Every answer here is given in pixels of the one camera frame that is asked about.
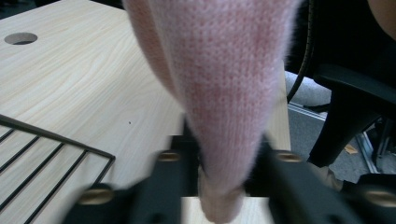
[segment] black metal grid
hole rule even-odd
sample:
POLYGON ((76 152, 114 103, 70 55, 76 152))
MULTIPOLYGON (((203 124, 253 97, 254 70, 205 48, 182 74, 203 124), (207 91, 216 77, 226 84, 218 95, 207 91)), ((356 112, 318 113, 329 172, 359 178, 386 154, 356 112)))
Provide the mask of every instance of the black metal grid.
POLYGON ((0 203, 0 216, 3 210, 12 203, 12 201, 18 197, 18 195, 31 183, 31 181, 38 176, 38 174, 46 168, 46 166, 58 155, 58 152, 62 150, 66 145, 70 145, 73 147, 78 147, 82 150, 81 154, 79 157, 75 160, 75 162, 69 167, 67 172, 64 174, 64 176, 61 178, 61 180, 55 185, 55 187, 52 188, 52 190, 49 192, 49 194, 45 197, 45 199, 40 203, 40 205, 35 209, 35 211, 28 217, 28 219, 24 223, 31 223, 32 221, 35 220, 38 214, 43 210, 43 208, 50 202, 50 200, 55 196, 55 194, 60 190, 60 188, 64 185, 64 183, 67 181, 67 179, 74 173, 74 171, 78 168, 78 166, 84 161, 84 159, 87 157, 88 153, 93 153, 95 155, 107 158, 107 164, 106 166, 102 169, 102 172, 97 176, 93 184, 100 183, 102 179, 105 177, 107 171, 110 169, 111 165, 114 163, 114 160, 116 159, 115 156, 104 152, 102 150, 93 148, 93 147, 88 147, 84 144, 81 144, 80 142, 65 138, 63 136, 60 136, 59 134, 56 133, 51 133, 46 130, 37 128, 35 126, 17 121, 15 119, 8 118, 6 116, 0 115, 0 125, 1 126, 6 126, 10 128, 8 132, 3 134, 3 136, 0 136, 0 143, 2 143, 4 140, 6 140, 8 137, 10 137, 12 134, 15 133, 15 131, 20 131, 20 132, 25 132, 25 133, 31 133, 36 135, 26 146, 24 146, 21 150, 19 150, 15 155, 13 155, 8 161, 6 161, 4 164, 0 166, 0 175, 2 175, 7 168, 12 166, 12 164, 17 161, 31 146, 40 138, 48 138, 54 141, 59 142, 59 145, 52 150, 52 152, 48 155, 46 159, 44 159, 34 170, 32 173, 29 174, 29 176, 23 180, 23 182, 15 188, 10 195, 7 196, 7 198, 0 203))

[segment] light wood desk surface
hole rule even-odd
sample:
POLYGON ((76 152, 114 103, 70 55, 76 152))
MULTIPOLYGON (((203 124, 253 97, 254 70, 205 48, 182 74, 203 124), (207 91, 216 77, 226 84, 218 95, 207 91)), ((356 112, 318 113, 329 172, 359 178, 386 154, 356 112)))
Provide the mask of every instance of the light wood desk surface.
MULTIPOLYGON (((63 0, 0 21, 0 114, 61 134, 117 157, 105 177, 127 187, 146 176, 151 155, 179 134, 182 109, 149 69, 126 12, 88 0, 63 0), (7 35, 28 32, 36 42, 14 46, 7 35)), ((274 148, 290 149, 284 77, 268 134, 274 148)), ((6 129, 0 127, 0 134, 6 129)), ((0 162, 32 135, 15 133, 0 145, 0 162)), ((55 144, 40 140, 4 175, 0 195, 10 193, 55 144)), ((0 214, 0 223, 21 223, 79 155, 69 147, 0 214)), ((35 223, 54 223, 90 184, 105 160, 88 157, 35 223)), ((266 223, 265 199, 247 199, 234 223, 266 223)), ((198 200, 183 199, 186 223, 207 223, 198 200)))

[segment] pink sweater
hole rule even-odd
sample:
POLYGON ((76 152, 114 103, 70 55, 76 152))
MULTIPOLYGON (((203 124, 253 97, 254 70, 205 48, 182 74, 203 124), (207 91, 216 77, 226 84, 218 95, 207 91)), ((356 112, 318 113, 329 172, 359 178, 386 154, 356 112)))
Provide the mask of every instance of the pink sweater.
POLYGON ((242 205, 299 3, 124 0, 152 70, 201 145, 201 205, 211 221, 231 221, 242 205))

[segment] metal screw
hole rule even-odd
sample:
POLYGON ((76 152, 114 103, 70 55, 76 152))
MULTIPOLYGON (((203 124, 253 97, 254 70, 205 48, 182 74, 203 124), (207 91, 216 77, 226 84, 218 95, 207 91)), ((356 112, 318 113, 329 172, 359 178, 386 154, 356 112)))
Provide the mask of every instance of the metal screw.
POLYGON ((108 203, 114 198, 114 191, 111 189, 89 189, 85 191, 78 200, 83 205, 98 205, 108 203))
POLYGON ((279 160, 286 161, 286 162, 300 162, 300 161, 302 161, 302 159, 299 156, 294 155, 291 152, 281 152, 281 153, 278 153, 276 156, 279 160))
POLYGON ((178 161, 180 156, 174 152, 164 152, 158 157, 158 161, 178 161))
POLYGON ((383 207, 396 207, 396 195, 383 190, 369 190, 364 197, 370 203, 383 207))

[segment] round hole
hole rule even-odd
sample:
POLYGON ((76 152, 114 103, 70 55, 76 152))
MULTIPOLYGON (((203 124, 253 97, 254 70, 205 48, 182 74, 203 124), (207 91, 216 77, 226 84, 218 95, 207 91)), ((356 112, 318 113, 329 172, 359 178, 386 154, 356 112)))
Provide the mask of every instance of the round hole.
POLYGON ((302 161, 302 159, 299 156, 294 155, 289 152, 281 152, 281 153, 278 153, 276 156, 279 160, 286 161, 286 162, 300 162, 300 161, 302 161))
POLYGON ((156 213, 148 219, 148 223, 152 223, 152 224, 161 224, 164 221, 165 221, 165 216, 160 213, 156 213))
POLYGON ((98 205, 108 203, 114 198, 114 192, 111 189, 89 189, 85 191, 78 200, 83 205, 98 205))
POLYGON ((174 152, 164 152, 161 153, 158 157, 159 161, 178 161, 180 160, 180 156, 174 152))
POLYGON ((371 203, 383 207, 396 207, 396 195, 382 191, 382 190, 369 190, 364 193, 364 197, 371 203))
POLYGON ((337 215, 329 215, 328 219, 330 221, 330 223, 332 224, 343 224, 343 219, 341 219, 339 216, 337 215))
POLYGON ((27 45, 37 41, 37 35, 31 33, 16 33, 6 36, 4 41, 10 45, 27 45))

